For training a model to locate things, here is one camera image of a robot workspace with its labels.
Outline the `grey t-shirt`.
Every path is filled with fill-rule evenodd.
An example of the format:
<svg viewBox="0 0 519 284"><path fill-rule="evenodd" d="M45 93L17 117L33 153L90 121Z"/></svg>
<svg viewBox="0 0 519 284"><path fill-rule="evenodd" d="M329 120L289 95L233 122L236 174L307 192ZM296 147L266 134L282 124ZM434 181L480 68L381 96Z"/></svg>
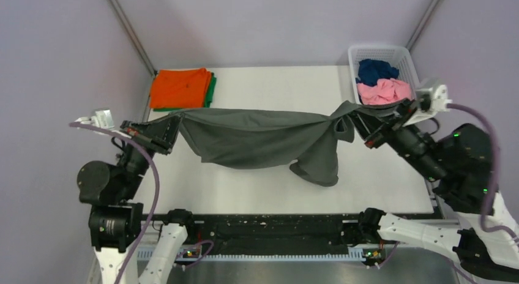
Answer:
<svg viewBox="0 0 519 284"><path fill-rule="evenodd" d="M323 187L338 182L337 143L352 143L352 113L386 117L395 104L344 101L331 114L298 111L196 108L172 111L179 132L203 163L238 170L289 165L301 179Z"/></svg>

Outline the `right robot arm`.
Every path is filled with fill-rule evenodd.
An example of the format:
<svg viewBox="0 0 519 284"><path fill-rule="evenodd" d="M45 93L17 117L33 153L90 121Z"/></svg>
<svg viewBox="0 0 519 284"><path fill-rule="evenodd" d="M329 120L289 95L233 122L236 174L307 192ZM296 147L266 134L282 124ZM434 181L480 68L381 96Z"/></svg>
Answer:
<svg viewBox="0 0 519 284"><path fill-rule="evenodd" d="M367 208L359 214L360 237L370 243L402 242L442 255L477 277L518 282L518 223L499 191L500 156L495 129L477 110L448 103L480 121L465 123L435 141L410 120L418 101L365 106L348 114L366 147L390 146L430 182L433 193L469 223L467 229L434 227Z"/></svg>

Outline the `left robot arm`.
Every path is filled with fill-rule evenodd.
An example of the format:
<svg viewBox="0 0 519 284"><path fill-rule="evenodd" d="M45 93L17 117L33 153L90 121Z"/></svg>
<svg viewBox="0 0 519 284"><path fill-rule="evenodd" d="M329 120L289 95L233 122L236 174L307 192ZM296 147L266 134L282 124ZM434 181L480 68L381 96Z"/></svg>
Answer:
<svg viewBox="0 0 519 284"><path fill-rule="evenodd" d="M154 217L133 201L147 171L160 187L156 154L168 155L176 142L180 116L151 122L125 121L119 129L98 116L83 117L72 127L88 129L121 141L116 164L91 161L77 174L79 200L91 207L88 227L103 283L166 283L183 243L196 236L193 214L174 209L162 216L163 226L146 269L138 272L136 251Z"/></svg>

